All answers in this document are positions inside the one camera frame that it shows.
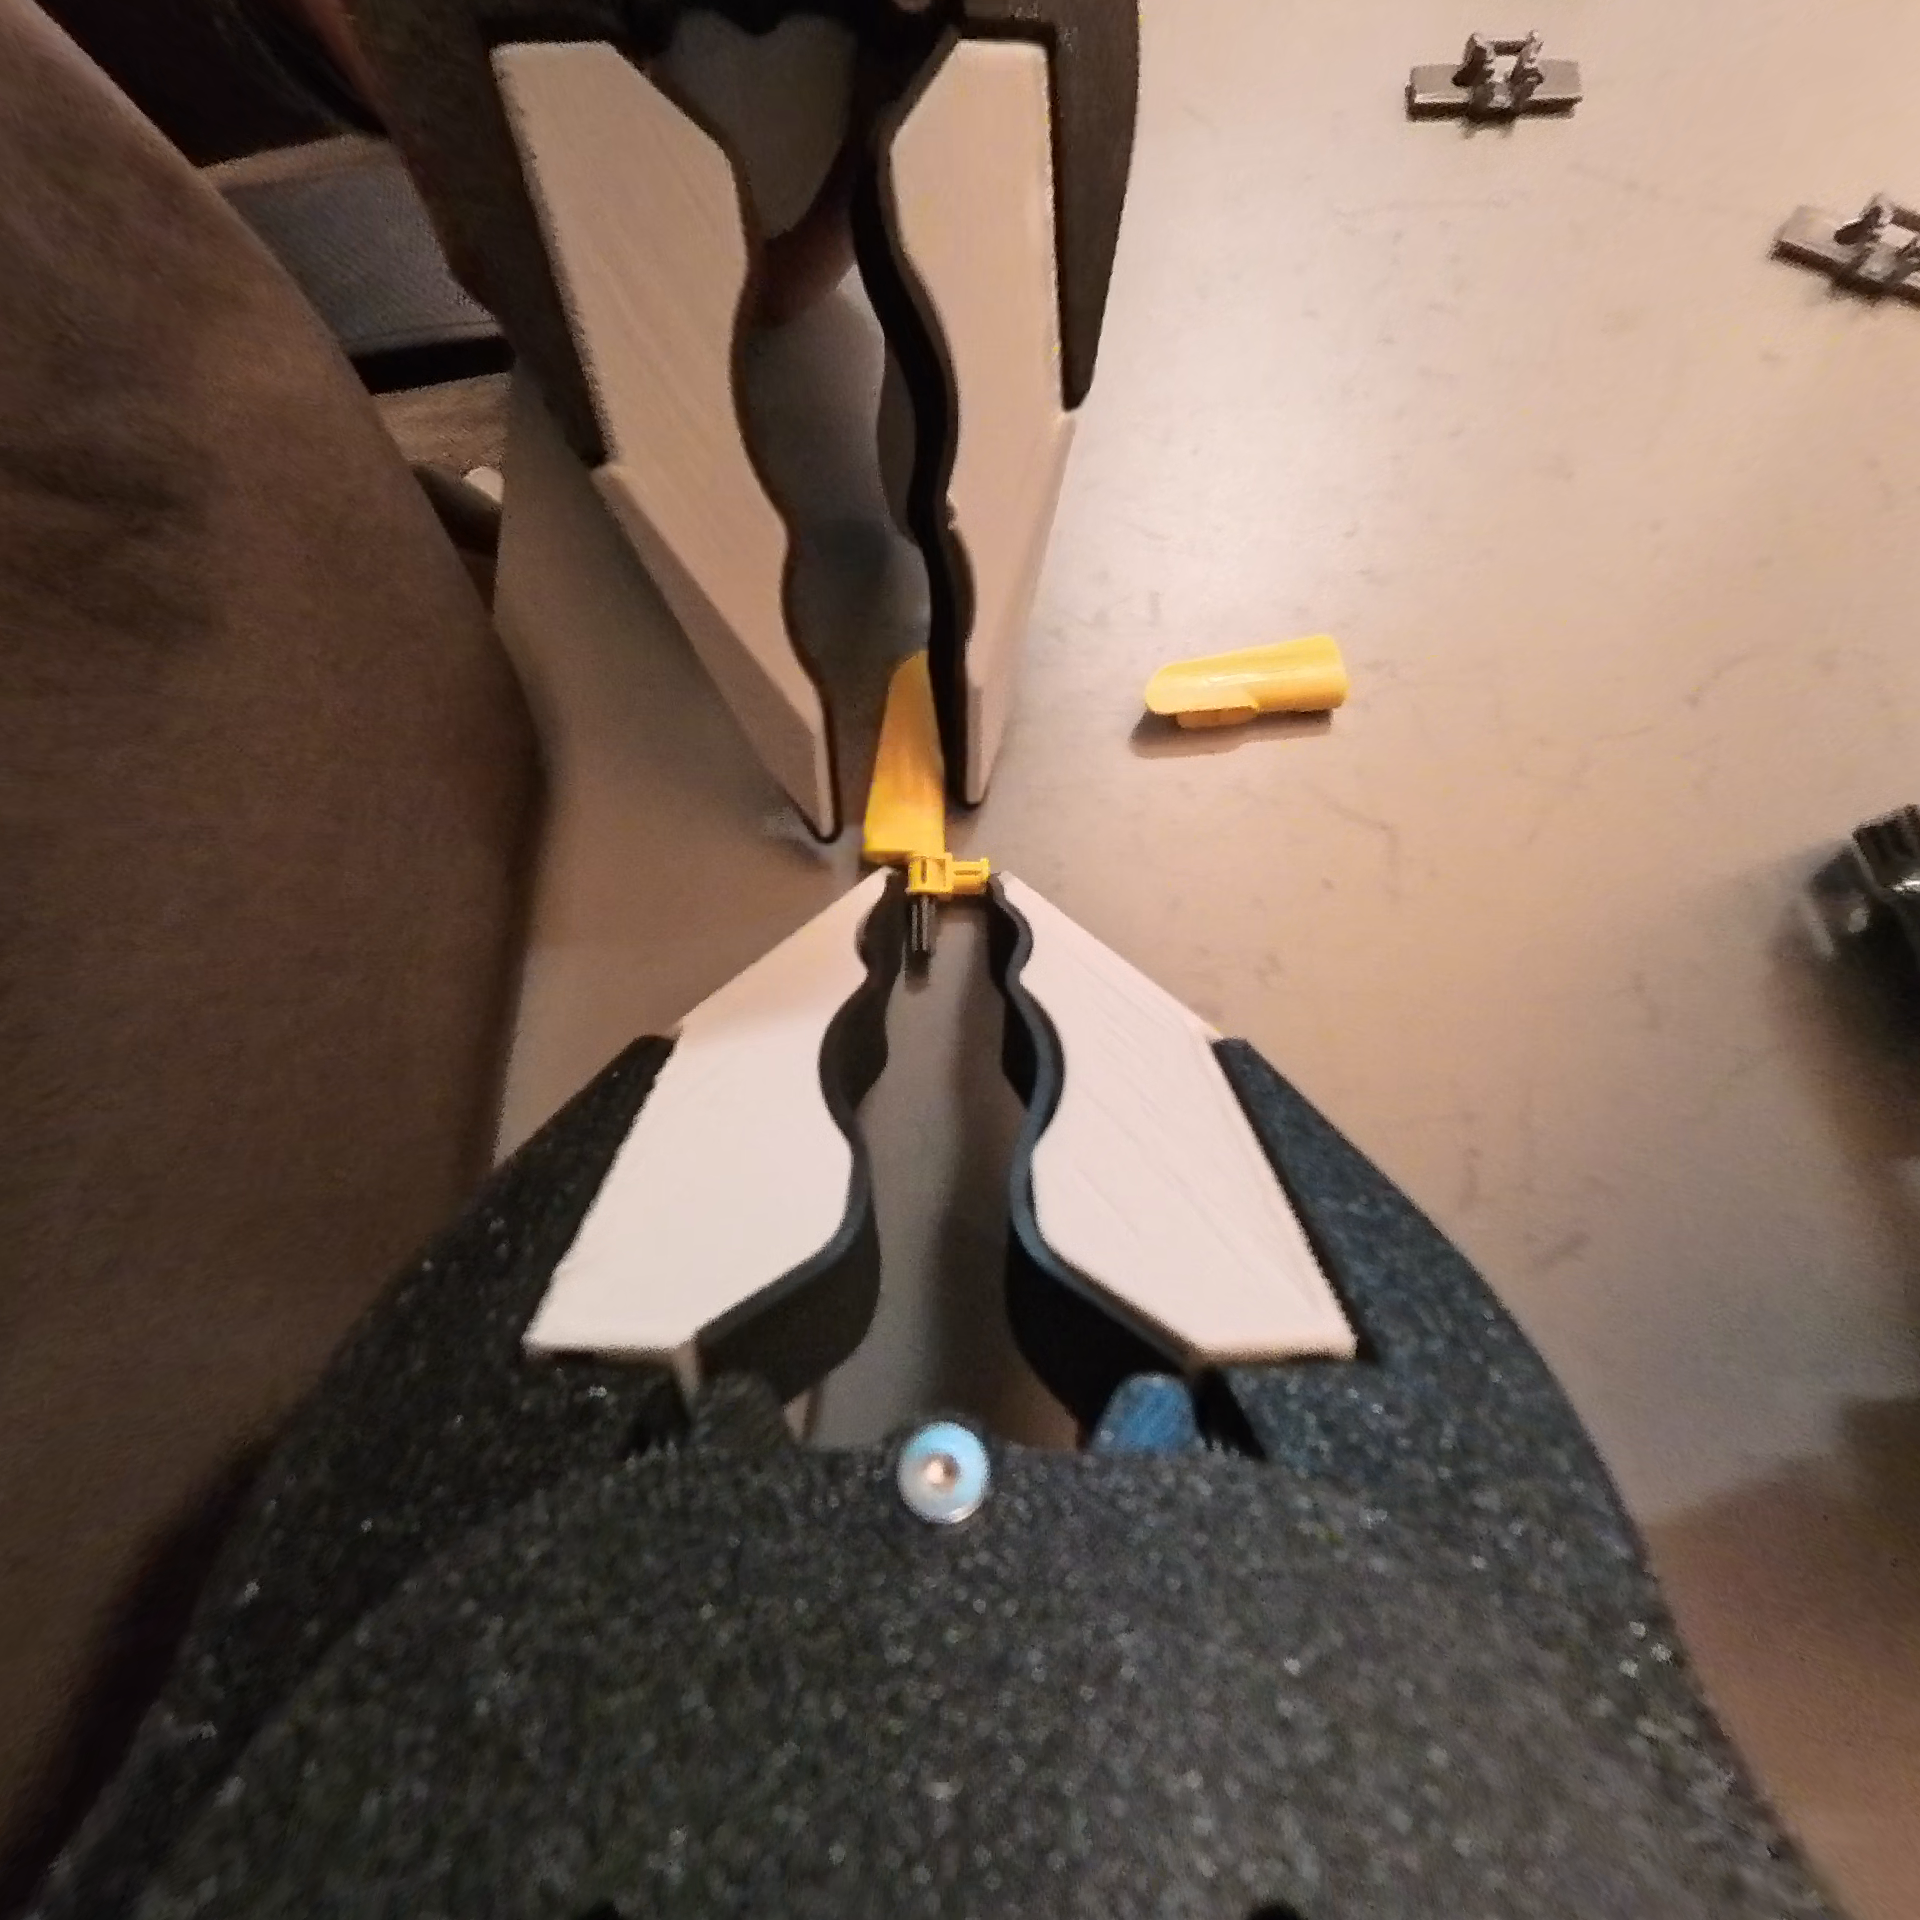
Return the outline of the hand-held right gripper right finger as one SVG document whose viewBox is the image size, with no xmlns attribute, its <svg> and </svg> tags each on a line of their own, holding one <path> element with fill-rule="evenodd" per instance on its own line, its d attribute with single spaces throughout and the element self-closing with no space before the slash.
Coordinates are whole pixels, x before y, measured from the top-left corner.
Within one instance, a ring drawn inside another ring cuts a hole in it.
<svg viewBox="0 0 1920 1920">
<path fill-rule="evenodd" d="M 991 964 L 1021 1102 L 1008 1315 L 1048 1393 L 1110 1403 L 1137 1374 L 1356 1357 L 1212 1024 L 1010 874 Z"/>
</svg>

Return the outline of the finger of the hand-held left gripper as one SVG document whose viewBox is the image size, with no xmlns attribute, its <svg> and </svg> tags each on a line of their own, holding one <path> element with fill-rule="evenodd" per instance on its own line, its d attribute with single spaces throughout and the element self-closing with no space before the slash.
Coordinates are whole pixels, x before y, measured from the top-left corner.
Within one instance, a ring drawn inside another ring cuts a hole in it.
<svg viewBox="0 0 1920 1920">
<path fill-rule="evenodd" d="M 735 161 L 610 42 L 509 42 L 491 65 L 602 433 L 596 491 L 763 768 L 836 835 L 792 537 L 737 400 L 753 250 Z"/>
<path fill-rule="evenodd" d="M 1051 131 L 1046 52 L 960 38 L 890 141 L 890 239 L 946 379 L 943 424 L 919 447 L 953 603 L 949 775 L 970 808 L 1014 715 L 1073 442 Z"/>
</svg>

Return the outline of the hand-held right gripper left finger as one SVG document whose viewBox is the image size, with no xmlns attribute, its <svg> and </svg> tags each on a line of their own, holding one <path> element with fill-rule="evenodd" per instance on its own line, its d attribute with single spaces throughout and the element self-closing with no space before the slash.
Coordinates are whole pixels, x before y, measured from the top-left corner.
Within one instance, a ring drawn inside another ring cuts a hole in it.
<svg viewBox="0 0 1920 1920">
<path fill-rule="evenodd" d="M 816 1389 L 880 1299 L 860 1108 L 887 1063 L 904 884 L 873 874 L 686 1015 L 526 1327 L 531 1356 Z"/>
</svg>

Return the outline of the yellow blade-shaped brick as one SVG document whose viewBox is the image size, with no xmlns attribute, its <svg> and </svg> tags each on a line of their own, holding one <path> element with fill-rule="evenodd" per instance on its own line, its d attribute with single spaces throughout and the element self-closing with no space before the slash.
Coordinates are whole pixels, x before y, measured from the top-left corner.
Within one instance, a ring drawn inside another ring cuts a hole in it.
<svg viewBox="0 0 1920 1920">
<path fill-rule="evenodd" d="M 924 650 L 887 681 L 860 851 L 866 864 L 900 871 L 949 852 L 946 747 Z"/>
<path fill-rule="evenodd" d="M 1141 708 L 1180 731 L 1204 733 L 1332 713 L 1349 700 L 1349 685 L 1338 643 L 1318 633 L 1162 664 L 1141 691 Z"/>
</svg>

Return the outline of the yellow black toy tracked vehicle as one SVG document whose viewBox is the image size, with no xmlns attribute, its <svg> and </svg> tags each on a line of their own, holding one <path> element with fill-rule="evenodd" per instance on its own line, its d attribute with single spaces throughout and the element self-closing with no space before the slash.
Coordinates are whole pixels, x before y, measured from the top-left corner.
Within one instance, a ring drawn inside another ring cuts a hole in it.
<svg viewBox="0 0 1920 1920">
<path fill-rule="evenodd" d="M 1917 805 L 1866 820 L 1802 888 L 1824 958 L 1871 958 L 1917 975 Z"/>
</svg>

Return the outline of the person's left hand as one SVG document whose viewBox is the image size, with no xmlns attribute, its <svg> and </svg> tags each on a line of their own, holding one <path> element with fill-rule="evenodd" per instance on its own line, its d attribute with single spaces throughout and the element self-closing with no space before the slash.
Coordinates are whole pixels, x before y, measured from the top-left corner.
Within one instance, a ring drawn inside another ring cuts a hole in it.
<svg viewBox="0 0 1920 1920">
<path fill-rule="evenodd" d="M 753 300 L 753 329 L 794 322 L 854 270 L 854 235 L 844 219 L 799 222 L 766 239 Z"/>
</svg>

